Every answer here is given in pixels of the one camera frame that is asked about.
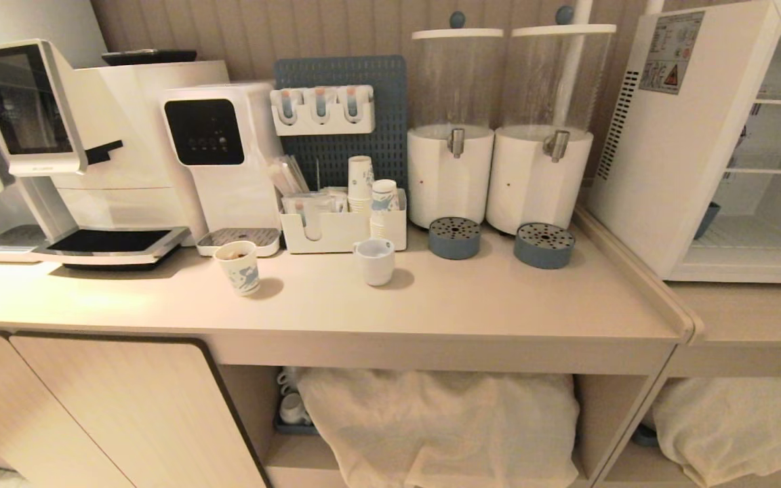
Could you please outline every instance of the wall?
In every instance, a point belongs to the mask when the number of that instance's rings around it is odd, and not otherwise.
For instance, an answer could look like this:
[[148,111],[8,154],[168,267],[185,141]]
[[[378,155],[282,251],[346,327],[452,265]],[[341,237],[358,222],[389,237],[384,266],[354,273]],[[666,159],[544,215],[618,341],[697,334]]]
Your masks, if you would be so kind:
[[[665,10],[732,0],[667,0]],[[412,57],[413,31],[447,28],[459,9],[466,27],[510,28],[554,24],[572,0],[92,0],[111,50],[142,47],[197,49],[225,59],[233,80],[273,78],[279,58],[402,54]],[[601,154],[621,74],[645,0],[595,0],[591,22],[617,24],[605,83],[593,118]]]

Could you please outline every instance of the dispenser control panel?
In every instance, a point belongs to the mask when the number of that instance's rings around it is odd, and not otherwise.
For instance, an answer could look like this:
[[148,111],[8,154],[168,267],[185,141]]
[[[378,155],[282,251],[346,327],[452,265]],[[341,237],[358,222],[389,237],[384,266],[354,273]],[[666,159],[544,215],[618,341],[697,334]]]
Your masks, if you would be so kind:
[[205,166],[244,161],[237,115],[230,101],[172,100],[165,103],[165,116],[180,163]]

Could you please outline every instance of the mini fridge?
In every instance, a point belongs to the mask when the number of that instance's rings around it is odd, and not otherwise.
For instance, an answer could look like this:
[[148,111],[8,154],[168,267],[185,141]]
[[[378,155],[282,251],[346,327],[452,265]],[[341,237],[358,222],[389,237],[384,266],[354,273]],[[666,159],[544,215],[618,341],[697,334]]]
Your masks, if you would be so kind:
[[588,207],[664,280],[781,283],[781,0],[642,16]]

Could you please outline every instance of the dispenser lid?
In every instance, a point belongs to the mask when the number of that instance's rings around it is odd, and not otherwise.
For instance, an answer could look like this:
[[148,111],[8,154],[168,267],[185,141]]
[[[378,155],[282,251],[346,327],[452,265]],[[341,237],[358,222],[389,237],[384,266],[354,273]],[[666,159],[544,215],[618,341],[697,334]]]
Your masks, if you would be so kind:
[[614,32],[616,32],[616,25],[613,24],[546,25],[543,27],[515,28],[511,31],[511,37],[561,36],[567,34],[613,34]]
[[501,28],[437,28],[412,32],[412,41],[419,39],[439,39],[443,37],[503,37]]

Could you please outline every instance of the vent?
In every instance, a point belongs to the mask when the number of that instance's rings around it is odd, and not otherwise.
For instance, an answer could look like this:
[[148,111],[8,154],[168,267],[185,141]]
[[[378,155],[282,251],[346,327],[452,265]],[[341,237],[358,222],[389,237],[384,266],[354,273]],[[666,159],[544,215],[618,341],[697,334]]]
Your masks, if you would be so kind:
[[607,177],[610,176],[610,169],[614,164],[617,148],[620,147],[622,129],[626,126],[626,117],[628,117],[628,111],[632,107],[632,96],[635,95],[635,90],[638,88],[639,77],[641,77],[639,71],[626,71],[626,76],[622,80],[620,98],[616,101],[614,117],[611,119],[610,128],[607,130],[605,146],[604,149],[601,149],[599,168],[595,172],[595,175],[601,177],[602,180],[607,180]]

